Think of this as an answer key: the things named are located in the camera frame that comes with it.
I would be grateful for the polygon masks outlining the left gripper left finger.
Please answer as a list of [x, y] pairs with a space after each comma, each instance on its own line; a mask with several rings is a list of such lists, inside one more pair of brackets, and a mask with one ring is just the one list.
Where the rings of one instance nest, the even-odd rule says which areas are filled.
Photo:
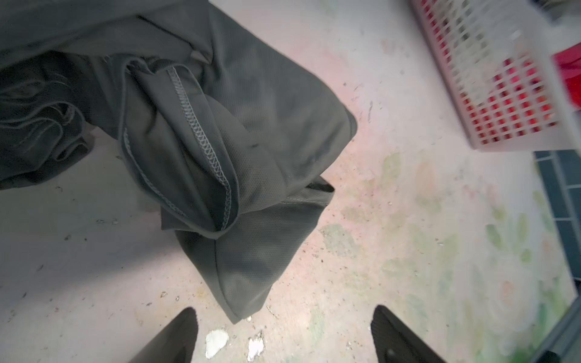
[[130, 363], [190, 363], [198, 332], [196, 311], [192, 307], [183, 309]]

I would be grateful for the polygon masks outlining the white plastic laundry basket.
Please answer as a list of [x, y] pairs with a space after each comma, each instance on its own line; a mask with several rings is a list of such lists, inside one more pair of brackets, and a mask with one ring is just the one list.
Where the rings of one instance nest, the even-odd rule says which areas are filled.
[[580, 117], [530, 1], [413, 1], [473, 148], [580, 149]]

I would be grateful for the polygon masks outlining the grey t shirt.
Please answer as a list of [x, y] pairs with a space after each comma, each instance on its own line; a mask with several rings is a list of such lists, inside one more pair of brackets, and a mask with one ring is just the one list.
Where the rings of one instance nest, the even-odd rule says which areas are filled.
[[118, 140], [232, 323], [260, 311], [357, 132], [318, 77], [207, 1], [3, 1], [1, 187]]

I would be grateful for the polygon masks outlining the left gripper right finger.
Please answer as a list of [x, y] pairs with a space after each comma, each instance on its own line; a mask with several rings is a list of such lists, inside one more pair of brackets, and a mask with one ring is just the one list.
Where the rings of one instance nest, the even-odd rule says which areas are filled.
[[370, 329], [380, 363], [445, 362], [385, 306], [376, 306]]

